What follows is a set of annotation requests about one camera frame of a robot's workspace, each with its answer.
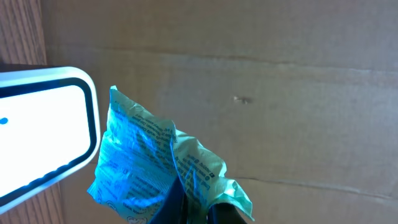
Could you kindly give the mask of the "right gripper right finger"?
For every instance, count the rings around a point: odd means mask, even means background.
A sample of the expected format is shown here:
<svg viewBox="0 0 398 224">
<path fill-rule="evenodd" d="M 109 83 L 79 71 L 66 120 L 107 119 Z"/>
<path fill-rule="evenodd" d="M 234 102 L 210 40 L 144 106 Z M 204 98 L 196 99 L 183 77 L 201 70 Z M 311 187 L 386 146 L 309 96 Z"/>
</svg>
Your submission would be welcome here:
<svg viewBox="0 0 398 224">
<path fill-rule="evenodd" d="M 247 224 L 236 207 L 229 203 L 217 203 L 211 206 L 207 221 L 208 224 Z"/>
</svg>

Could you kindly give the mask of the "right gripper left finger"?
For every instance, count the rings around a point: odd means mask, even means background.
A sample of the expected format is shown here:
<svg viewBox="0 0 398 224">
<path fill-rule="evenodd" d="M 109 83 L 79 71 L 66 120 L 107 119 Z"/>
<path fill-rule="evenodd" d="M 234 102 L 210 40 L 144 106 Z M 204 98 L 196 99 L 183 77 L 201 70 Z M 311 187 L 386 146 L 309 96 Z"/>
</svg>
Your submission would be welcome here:
<svg viewBox="0 0 398 224">
<path fill-rule="evenodd" d="M 186 224 L 188 216 L 188 200 L 180 178 L 177 177 L 164 203 L 158 209 L 150 224 Z"/>
</svg>

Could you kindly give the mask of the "teal snack packet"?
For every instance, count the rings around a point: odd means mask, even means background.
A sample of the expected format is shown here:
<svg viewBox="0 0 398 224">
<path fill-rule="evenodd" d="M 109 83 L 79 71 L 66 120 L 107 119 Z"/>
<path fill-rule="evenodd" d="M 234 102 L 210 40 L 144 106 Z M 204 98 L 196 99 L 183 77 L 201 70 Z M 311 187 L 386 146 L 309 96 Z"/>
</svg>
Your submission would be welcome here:
<svg viewBox="0 0 398 224">
<path fill-rule="evenodd" d="M 197 138 L 110 88 L 106 131 L 88 188 L 95 202 L 129 223 L 149 223 L 170 198 L 172 185 L 180 184 L 189 223 L 205 223 L 219 203 L 250 217 L 252 202 L 226 171 L 225 161 Z"/>
</svg>

